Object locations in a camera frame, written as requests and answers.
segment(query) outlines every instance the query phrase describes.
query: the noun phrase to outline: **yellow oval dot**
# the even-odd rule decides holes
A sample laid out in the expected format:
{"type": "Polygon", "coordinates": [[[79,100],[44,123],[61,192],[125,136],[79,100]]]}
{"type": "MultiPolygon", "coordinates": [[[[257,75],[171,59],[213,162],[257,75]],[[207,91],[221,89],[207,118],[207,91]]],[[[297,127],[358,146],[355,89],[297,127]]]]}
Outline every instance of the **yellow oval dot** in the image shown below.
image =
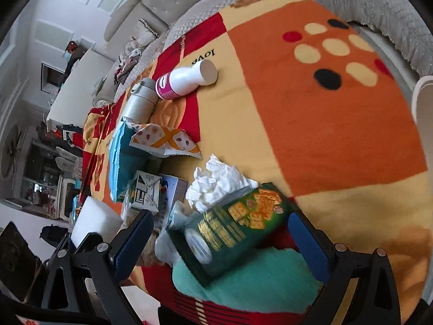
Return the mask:
{"type": "Polygon", "coordinates": [[[374,49],[370,46],[370,44],[367,43],[363,38],[358,36],[358,34],[350,34],[349,41],[352,43],[353,46],[356,46],[358,49],[368,52],[374,52],[374,49]]]}
{"type": "Polygon", "coordinates": [[[347,56],[350,53],[349,45],[340,39],[325,39],[322,46],[328,53],[334,56],[347,56]]]}
{"type": "Polygon", "coordinates": [[[365,86],[375,86],[378,75],[363,64],[350,62],[346,65],[346,72],[365,86]]]}
{"type": "Polygon", "coordinates": [[[324,25],[321,25],[319,23],[308,23],[305,25],[304,30],[311,35],[315,34],[321,34],[328,30],[324,25]]]}
{"type": "Polygon", "coordinates": [[[319,50],[307,44],[299,44],[294,53],[295,58],[303,64],[314,64],[320,60],[319,50]]]}

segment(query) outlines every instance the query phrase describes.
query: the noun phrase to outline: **black dot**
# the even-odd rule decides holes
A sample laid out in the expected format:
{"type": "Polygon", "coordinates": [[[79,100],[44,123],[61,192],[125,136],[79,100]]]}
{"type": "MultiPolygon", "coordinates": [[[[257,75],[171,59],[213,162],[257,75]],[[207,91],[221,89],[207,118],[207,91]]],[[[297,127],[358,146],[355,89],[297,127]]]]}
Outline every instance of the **black dot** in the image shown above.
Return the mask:
{"type": "Polygon", "coordinates": [[[341,87],[341,77],[338,73],[321,68],[314,73],[319,84],[328,90],[337,90],[341,87]]]}
{"type": "Polygon", "coordinates": [[[338,19],[334,19],[334,18],[328,19],[328,24],[334,28],[349,29],[349,26],[347,24],[339,21],[338,19]]]}

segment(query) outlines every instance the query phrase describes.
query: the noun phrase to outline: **red dot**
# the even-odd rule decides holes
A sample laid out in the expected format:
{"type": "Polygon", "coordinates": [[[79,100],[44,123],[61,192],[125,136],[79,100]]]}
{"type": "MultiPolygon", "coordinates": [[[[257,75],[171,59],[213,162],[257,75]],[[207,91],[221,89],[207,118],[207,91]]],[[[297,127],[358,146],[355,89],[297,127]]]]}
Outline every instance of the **red dot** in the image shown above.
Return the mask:
{"type": "Polygon", "coordinates": [[[288,31],[283,34],[283,39],[288,43],[295,43],[302,39],[302,34],[297,31],[288,31]]]}
{"type": "Polygon", "coordinates": [[[375,65],[379,71],[381,71],[383,74],[386,74],[387,76],[394,79],[389,69],[385,66],[385,64],[378,58],[375,59],[375,65]]]}

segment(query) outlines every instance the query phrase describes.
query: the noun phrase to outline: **white tissue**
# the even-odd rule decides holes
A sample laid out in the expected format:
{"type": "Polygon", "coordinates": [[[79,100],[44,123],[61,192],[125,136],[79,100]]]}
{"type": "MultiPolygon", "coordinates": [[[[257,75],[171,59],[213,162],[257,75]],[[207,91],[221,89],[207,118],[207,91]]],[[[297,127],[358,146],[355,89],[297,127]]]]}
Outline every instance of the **white tissue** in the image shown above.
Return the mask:
{"type": "Polygon", "coordinates": [[[258,187],[258,182],[246,178],[235,166],[229,166],[212,154],[204,171],[197,167],[194,182],[189,186],[185,198],[191,207],[200,213],[208,211],[226,195],[245,187],[258,187]]]}

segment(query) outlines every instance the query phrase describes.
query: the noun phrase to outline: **small box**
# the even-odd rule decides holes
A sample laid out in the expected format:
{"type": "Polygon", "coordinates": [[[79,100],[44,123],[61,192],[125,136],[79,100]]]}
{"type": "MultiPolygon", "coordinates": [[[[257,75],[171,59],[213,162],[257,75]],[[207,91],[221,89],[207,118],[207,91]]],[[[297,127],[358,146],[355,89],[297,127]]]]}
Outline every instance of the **small box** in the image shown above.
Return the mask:
{"type": "Polygon", "coordinates": [[[143,171],[137,171],[131,183],[129,203],[135,210],[150,210],[152,214],[159,212],[159,188],[161,177],[143,171]]]}
{"type": "Polygon", "coordinates": [[[183,202],[188,188],[188,182],[166,174],[161,174],[160,176],[162,178],[160,209],[158,214],[160,220],[155,224],[155,228],[162,230],[168,223],[168,217],[170,216],[175,202],[177,200],[183,202]]]}

